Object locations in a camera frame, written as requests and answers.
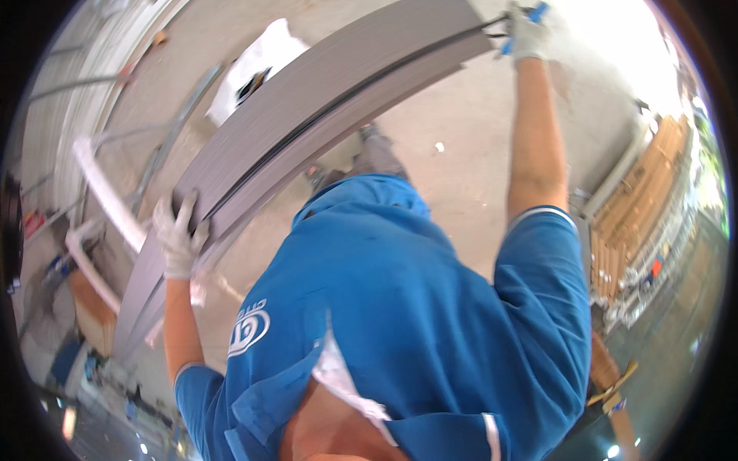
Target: blue polo shirt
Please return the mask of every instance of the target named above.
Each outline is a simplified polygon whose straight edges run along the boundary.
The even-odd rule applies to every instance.
[[[203,458],[277,459],[329,328],[412,460],[539,460],[584,408],[587,289],[576,227],[556,207],[511,223],[490,286],[406,181],[322,190],[246,296],[226,375],[196,365],[176,379]]]

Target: metal rod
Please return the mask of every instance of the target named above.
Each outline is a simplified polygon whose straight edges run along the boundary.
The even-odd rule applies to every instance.
[[[69,83],[63,83],[62,85],[56,86],[52,89],[48,89],[46,91],[42,91],[37,94],[32,94],[28,98],[28,103],[34,103],[35,101],[38,101],[39,99],[50,96],[54,93],[58,93],[60,91],[66,91],[69,89],[76,88],[78,86],[84,86],[84,85],[94,85],[95,83],[104,83],[104,82],[125,82],[128,79],[128,75],[101,75],[99,77],[90,77],[90,78],[84,78],[82,80],[76,80],[74,82]]]
[[[126,130],[126,131],[117,131],[117,132],[104,131],[97,137],[97,146],[100,147],[101,145],[106,144],[108,142],[116,141],[118,139],[126,138],[128,136],[133,136],[134,134],[143,133],[144,131],[152,131],[152,130],[156,130],[157,128],[164,128],[165,126],[169,126],[171,124],[172,122],[149,123],[147,125],[132,128],[131,130]]]
[[[36,182],[36,184],[34,184],[31,187],[29,187],[28,189],[24,190],[23,193],[21,194],[21,198],[26,197],[26,195],[29,195],[31,192],[33,192],[34,190],[38,189],[40,186],[44,185],[44,183],[46,181],[49,181],[53,177],[54,177],[54,172],[53,171],[47,173],[46,175],[44,175],[43,178],[39,179],[38,182]]]
[[[75,51],[82,51],[85,49],[85,44],[79,44],[74,46],[68,46],[66,48],[55,48],[49,52],[49,56],[64,55],[66,53],[72,53]]]
[[[222,69],[223,66],[218,63],[209,71],[207,71],[205,76],[200,79],[195,89],[192,91],[192,93],[190,93],[190,96],[187,98],[187,100],[184,102],[184,105],[179,110],[177,117],[172,122],[172,128],[169,130],[169,133],[167,133],[167,137],[164,138],[162,145],[154,149],[154,151],[151,153],[151,157],[149,157],[148,164],[146,165],[146,169],[144,170],[143,176],[141,177],[141,182],[139,183],[139,186],[135,192],[136,198],[132,207],[134,216],[138,216],[139,208],[141,207],[141,202],[143,200],[143,195],[146,192],[146,188],[151,182],[151,179],[154,177],[154,172],[156,172],[164,164],[164,160],[166,160],[169,152],[174,146],[174,142],[176,141],[179,134],[182,132],[182,128],[185,126],[187,118],[190,117],[192,111],[195,109],[195,106],[197,105],[197,103],[200,102],[210,85],[212,85],[215,79],[220,75]]]

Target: white work glove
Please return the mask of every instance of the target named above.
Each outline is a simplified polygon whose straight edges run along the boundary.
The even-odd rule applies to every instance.
[[[209,220],[198,224],[195,235],[192,237],[189,229],[187,229],[196,199],[197,194],[194,191],[184,198],[176,220],[172,212],[171,194],[162,196],[156,204],[156,208],[154,208],[152,221],[156,230],[156,237],[162,246],[164,259],[167,262],[164,275],[168,279],[190,279],[192,266],[195,264],[195,260],[209,235]]]
[[[515,0],[508,3],[508,17],[508,35],[515,38],[512,44],[515,65],[523,58],[547,60],[551,30],[545,21],[541,24],[531,22]]]

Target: blue handle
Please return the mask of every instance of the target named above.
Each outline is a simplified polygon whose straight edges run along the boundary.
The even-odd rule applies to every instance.
[[[528,19],[530,19],[531,22],[538,24],[541,22],[541,17],[543,17],[543,13],[545,13],[546,10],[548,10],[548,3],[546,3],[545,1],[541,1],[538,6],[536,6],[528,13]],[[514,43],[515,39],[509,38],[503,45],[500,53],[503,55],[509,55],[510,53],[512,53],[512,46]]]

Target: printed logo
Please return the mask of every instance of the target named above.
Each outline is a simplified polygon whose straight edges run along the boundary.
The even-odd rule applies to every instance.
[[[228,358],[236,357],[262,339],[269,330],[272,322],[269,314],[264,310],[266,299],[247,306],[238,312],[235,319],[235,327],[231,334],[230,346],[228,347]]]

